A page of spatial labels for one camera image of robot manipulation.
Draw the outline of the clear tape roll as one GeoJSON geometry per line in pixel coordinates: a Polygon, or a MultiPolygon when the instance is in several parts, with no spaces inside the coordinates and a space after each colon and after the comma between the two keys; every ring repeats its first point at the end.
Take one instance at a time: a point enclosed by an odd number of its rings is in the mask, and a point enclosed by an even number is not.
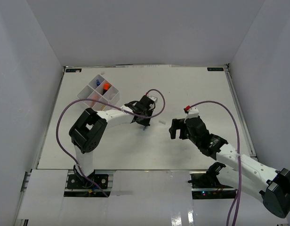
{"type": "Polygon", "coordinates": [[[113,99],[116,96],[116,93],[110,95],[110,99],[113,99]]]}

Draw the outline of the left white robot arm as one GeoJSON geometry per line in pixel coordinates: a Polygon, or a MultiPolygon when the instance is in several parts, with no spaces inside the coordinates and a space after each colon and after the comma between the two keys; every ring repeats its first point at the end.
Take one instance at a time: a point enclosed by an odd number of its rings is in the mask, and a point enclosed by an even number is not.
{"type": "Polygon", "coordinates": [[[129,102],[120,110],[94,111],[86,109],[69,131],[75,148],[77,164],[75,166],[78,174],[78,183],[88,188],[93,185],[94,172],[93,151],[106,129],[122,124],[138,123],[149,126],[149,117],[152,116],[157,98],[144,95],[139,101],[129,102]]]}

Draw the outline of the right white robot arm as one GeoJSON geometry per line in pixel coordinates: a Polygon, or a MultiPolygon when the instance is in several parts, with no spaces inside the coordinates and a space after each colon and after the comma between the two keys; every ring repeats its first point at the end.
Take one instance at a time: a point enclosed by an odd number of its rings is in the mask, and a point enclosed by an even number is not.
{"type": "Polygon", "coordinates": [[[216,162],[209,167],[207,183],[217,188],[226,185],[259,200],[273,215],[285,218],[290,212],[290,170],[268,167],[237,150],[225,139],[210,133],[200,117],[173,119],[171,139],[190,140],[200,152],[216,162]]]}

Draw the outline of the orange pen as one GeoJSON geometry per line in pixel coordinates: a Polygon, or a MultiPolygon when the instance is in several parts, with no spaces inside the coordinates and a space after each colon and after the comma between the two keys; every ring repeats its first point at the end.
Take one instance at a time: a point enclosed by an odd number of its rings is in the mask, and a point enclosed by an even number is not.
{"type": "Polygon", "coordinates": [[[106,100],[103,97],[96,96],[94,97],[95,101],[92,101],[91,108],[94,111],[102,111],[105,108],[106,100]]]}

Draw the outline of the orange cap black highlighter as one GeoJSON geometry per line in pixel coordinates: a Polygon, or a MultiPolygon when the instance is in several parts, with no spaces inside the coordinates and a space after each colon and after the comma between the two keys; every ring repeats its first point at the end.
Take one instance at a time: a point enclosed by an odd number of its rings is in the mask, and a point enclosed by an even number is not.
{"type": "Polygon", "coordinates": [[[110,88],[110,84],[109,83],[104,84],[104,86],[103,86],[103,95],[108,91],[109,88],[110,88]]]}

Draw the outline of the white divided organizer box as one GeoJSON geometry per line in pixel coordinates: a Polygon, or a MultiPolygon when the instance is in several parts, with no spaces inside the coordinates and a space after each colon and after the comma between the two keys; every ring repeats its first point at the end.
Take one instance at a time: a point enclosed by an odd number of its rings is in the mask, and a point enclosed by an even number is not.
{"type": "Polygon", "coordinates": [[[77,99],[94,99],[94,97],[99,96],[103,97],[106,100],[106,103],[111,105],[116,105],[120,100],[120,93],[118,89],[112,85],[108,80],[106,80],[102,75],[96,75],[78,94],[77,99]],[[100,81],[100,85],[96,85],[96,80],[100,81]],[[109,83],[110,88],[103,95],[103,86],[104,84],[109,83]],[[110,99],[110,95],[116,93],[116,96],[113,99],[110,99]]]}

